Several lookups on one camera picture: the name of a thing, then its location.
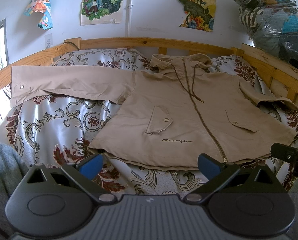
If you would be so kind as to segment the beige hooded Champion jacket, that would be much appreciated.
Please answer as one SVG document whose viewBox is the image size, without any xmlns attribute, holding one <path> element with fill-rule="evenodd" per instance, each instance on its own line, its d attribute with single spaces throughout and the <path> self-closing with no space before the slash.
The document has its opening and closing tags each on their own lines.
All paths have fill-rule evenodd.
<svg viewBox="0 0 298 240">
<path fill-rule="evenodd" d="M 119 110 L 89 144 L 111 158 L 157 170 L 195 170 L 205 153 L 220 162 L 258 159 L 296 131 L 260 104 L 289 99 L 258 93 L 244 78 L 208 72 L 203 54 L 155 54 L 156 73 L 103 66 L 13 66 L 12 106 L 61 94 L 108 100 Z"/>
</svg>

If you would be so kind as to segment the plastic bag of clothes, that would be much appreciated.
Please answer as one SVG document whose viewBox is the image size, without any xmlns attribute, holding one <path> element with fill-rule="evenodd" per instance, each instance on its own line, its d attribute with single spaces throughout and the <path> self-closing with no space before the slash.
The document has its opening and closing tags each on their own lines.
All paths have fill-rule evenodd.
<svg viewBox="0 0 298 240">
<path fill-rule="evenodd" d="M 298 69 L 298 5 L 292 0 L 234 0 L 255 47 Z"/>
</svg>

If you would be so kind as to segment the grey trousers leg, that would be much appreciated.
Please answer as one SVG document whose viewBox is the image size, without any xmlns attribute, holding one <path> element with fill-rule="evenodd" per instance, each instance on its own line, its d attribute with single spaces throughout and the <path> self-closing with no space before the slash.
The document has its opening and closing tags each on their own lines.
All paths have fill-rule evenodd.
<svg viewBox="0 0 298 240">
<path fill-rule="evenodd" d="M 0 239 L 8 239 L 14 232 L 6 218 L 5 207 L 28 170 L 12 147 L 0 143 Z"/>
</svg>

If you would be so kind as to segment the blond anime character poster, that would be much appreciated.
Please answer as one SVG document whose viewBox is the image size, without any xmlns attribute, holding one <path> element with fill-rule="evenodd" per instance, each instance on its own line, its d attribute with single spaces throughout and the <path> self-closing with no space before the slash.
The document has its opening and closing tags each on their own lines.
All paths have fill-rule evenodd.
<svg viewBox="0 0 298 240">
<path fill-rule="evenodd" d="M 81 25 L 120 23 L 122 3 L 123 0 L 82 0 Z"/>
</svg>

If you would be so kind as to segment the anime girl orange poster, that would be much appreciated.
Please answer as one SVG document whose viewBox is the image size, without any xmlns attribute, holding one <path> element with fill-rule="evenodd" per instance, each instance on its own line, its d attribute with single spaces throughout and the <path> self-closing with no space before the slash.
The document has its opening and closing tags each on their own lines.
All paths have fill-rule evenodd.
<svg viewBox="0 0 298 240">
<path fill-rule="evenodd" d="M 42 15 L 37 26 L 42 30 L 53 28 L 51 17 L 51 0 L 31 0 L 24 11 L 24 15 L 31 16 L 34 13 Z"/>
</svg>

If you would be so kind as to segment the colourful landscape poster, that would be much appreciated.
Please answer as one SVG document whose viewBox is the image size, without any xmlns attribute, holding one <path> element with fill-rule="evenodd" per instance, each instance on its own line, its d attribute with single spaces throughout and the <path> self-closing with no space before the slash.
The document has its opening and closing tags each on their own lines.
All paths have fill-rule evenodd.
<svg viewBox="0 0 298 240">
<path fill-rule="evenodd" d="M 180 25 L 190 28 L 212 32 L 216 12 L 216 0 L 179 0 L 184 6 L 186 17 Z"/>
</svg>

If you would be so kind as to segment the wooden bed frame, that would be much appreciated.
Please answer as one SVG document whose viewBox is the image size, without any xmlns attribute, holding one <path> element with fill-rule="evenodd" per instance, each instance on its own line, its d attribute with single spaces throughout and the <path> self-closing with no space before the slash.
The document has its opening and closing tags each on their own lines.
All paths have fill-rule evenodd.
<svg viewBox="0 0 298 240">
<path fill-rule="evenodd" d="M 290 99 L 298 106 L 298 70 L 264 51 L 242 44 L 240 48 L 230 49 L 197 42 L 151 37 L 114 37 L 83 40 L 71 38 L 62 44 L 34 53 L 15 65 L 48 65 L 58 56 L 73 50 L 96 48 L 156 48 L 160 54 L 168 49 L 185 50 L 188 54 L 203 53 L 213 56 L 238 55 L 247 61 L 257 72 L 265 85 L 275 94 Z"/>
</svg>

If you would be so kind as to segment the white wall pipe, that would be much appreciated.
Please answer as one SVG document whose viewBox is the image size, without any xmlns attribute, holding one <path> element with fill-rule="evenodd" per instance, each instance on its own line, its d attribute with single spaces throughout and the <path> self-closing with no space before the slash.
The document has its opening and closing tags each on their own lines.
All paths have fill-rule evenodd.
<svg viewBox="0 0 298 240">
<path fill-rule="evenodd" d="M 125 37 L 131 37 L 133 0 L 126 0 Z"/>
</svg>

